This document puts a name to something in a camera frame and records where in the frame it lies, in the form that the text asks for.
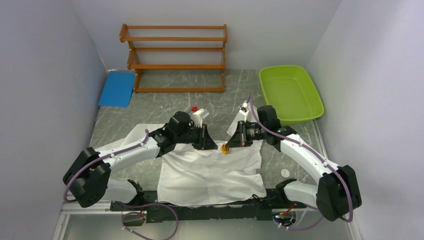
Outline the yellow brooch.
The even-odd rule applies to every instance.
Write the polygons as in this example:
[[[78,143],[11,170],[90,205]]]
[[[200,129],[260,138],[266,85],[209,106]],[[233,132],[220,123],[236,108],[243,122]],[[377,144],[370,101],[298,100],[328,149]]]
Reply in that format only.
[[[223,143],[220,147],[220,151],[224,155],[228,155],[231,152],[231,149],[227,147],[226,143]]]

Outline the white shirt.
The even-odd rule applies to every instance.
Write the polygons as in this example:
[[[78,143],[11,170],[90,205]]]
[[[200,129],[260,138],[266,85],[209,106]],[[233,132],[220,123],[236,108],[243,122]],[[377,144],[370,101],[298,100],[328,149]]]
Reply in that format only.
[[[125,138],[104,145],[99,151],[127,145],[139,140],[145,130],[152,132],[158,128],[159,124],[137,124]],[[196,150],[190,144],[177,144],[174,151],[161,158],[158,202],[194,207],[266,197],[259,174],[261,146],[262,142],[256,141],[249,147],[222,154],[220,149]]]

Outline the white round brooch backing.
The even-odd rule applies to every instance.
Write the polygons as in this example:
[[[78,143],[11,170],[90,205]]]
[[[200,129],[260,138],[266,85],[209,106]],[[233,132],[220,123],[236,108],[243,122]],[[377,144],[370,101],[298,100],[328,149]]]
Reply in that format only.
[[[291,173],[290,173],[290,171],[288,170],[288,169],[282,169],[281,171],[280,171],[280,175],[283,177],[283,178],[286,178],[286,179],[288,179],[290,176],[291,176]]]

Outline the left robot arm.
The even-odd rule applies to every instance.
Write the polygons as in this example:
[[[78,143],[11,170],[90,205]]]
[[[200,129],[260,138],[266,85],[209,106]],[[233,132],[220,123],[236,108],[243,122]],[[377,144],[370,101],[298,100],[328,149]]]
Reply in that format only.
[[[139,162],[162,157],[178,144],[189,144],[195,150],[218,149],[205,123],[197,123],[183,111],[177,111],[167,123],[153,131],[145,130],[141,138],[111,150],[83,149],[63,176],[66,203],[77,202],[82,208],[99,201],[112,201],[130,210],[141,208],[144,191],[134,180],[114,180],[115,172]]]

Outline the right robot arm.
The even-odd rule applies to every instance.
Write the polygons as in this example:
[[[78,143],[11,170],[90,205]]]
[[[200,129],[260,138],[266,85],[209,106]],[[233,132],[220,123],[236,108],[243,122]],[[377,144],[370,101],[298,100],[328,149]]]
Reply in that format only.
[[[328,221],[353,220],[353,211],[362,205],[356,173],[349,165],[339,166],[308,145],[290,126],[281,125],[271,105],[253,110],[247,103],[239,109],[239,118],[227,149],[250,147],[266,141],[278,152],[296,161],[315,184],[289,179],[275,189],[275,202],[282,208],[293,202],[317,209]]]

